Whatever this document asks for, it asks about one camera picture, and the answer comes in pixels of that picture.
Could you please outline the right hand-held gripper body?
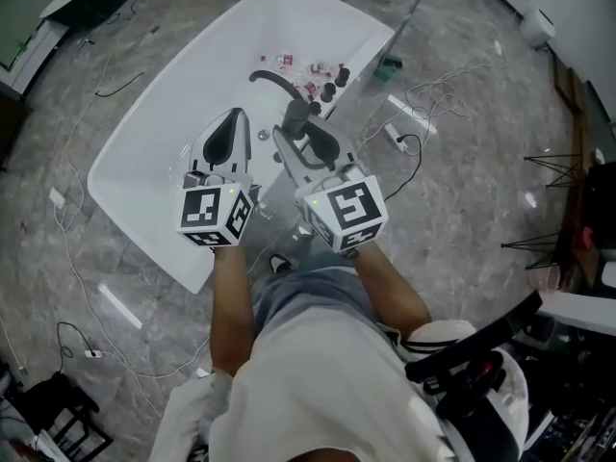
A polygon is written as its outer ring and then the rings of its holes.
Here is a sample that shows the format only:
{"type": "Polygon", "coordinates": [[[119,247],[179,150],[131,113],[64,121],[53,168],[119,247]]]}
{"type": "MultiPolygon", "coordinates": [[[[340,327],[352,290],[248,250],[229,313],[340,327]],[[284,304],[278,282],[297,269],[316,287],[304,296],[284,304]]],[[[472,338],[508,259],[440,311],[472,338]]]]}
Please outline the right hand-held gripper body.
{"type": "Polygon", "coordinates": [[[295,190],[295,202],[303,219],[338,254],[376,239],[388,221],[376,177],[360,161],[304,182],[295,190]]]}

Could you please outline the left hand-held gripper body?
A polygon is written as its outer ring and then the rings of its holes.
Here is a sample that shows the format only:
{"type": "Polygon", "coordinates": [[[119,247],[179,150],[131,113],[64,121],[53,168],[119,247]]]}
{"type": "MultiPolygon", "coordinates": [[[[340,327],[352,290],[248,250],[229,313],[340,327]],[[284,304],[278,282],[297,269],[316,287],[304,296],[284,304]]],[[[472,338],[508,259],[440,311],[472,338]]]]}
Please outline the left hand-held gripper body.
{"type": "Polygon", "coordinates": [[[176,232],[197,246],[240,243],[255,202],[248,159],[214,165],[197,155],[179,162],[176,232]]]}

